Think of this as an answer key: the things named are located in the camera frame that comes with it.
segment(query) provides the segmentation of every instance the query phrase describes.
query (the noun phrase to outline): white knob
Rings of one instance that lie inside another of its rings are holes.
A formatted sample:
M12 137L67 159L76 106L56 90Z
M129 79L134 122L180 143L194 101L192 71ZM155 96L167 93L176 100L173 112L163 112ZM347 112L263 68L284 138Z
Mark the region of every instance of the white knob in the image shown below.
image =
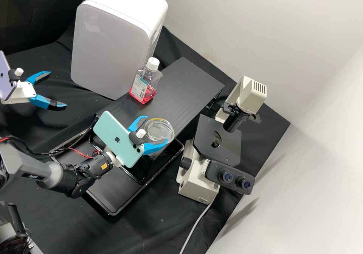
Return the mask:
M16 76L20 77L20 76L23 75L24 70L21 69L21 68L17 68L14 73L15 73Z
M139 139L142 139L146 134L146 131L144 129L139 129L139 131L136 132L136 136L139 138Z

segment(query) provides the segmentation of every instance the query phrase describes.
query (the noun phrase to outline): white cable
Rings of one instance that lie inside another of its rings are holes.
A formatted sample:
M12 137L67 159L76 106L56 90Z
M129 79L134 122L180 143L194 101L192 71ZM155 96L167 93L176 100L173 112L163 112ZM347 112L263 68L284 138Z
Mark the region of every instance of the white cable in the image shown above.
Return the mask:
M192 229L191 229L191 231L189 232L189 235L188 235L188 237L186 238L186 240L185 240L185 242L184 242L184 245L183 245L183 247L181 248L181 250L180 250L180 252L179 252L179 254L182 254L183 253L183 251L184 251L184 249L185 249L185 247L186 247L186 245L188 244L188 242L189 242L189 239L190 239L190 237L192 236L192 234L193 234L193 231L195 230L195 228L197 227L197 225L198 225L198 223L199 223L199 221L201 220L201 218L205 215L205 213L208 211L208 209L211 207L211 205L212 205L212 203L213 203L213 201L214 201L214 199L215 199L216 197L214 197L213 198L213 200L209 203L209 205L205 208L205 210L202 212L202 214L199 216L199 218L197 219L197 221L194 223L194 226L192 227Z

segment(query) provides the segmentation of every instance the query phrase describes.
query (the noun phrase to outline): glass petri dish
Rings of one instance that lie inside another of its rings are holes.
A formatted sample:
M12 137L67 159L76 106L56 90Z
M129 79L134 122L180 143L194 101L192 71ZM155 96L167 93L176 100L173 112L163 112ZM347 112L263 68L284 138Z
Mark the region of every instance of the glass petri dish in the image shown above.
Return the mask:
M175 137L173 126L163 118L152 118L145 123L146 136L152 141L168 139L172 142Z

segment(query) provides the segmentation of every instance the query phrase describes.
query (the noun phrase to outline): microscope focus knob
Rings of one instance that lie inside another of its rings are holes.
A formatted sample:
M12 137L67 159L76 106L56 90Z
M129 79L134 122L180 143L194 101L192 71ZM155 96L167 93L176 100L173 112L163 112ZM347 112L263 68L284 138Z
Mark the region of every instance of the microscope focus knob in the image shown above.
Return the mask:
M180 161L180 167L188 170L190 166L192 165L192 160L188 157L182 157Z

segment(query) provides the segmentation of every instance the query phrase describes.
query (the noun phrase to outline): microscope base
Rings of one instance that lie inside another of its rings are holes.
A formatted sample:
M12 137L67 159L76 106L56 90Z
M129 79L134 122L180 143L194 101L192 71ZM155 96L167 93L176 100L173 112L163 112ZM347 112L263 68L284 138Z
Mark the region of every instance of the microscope base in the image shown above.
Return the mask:
M209 159L204 159L193 147L193 139L187 140L183 157L192 160L188 170L179 167L176 181L180 195L208 205L218 194L220 185L209 181L204 176Z

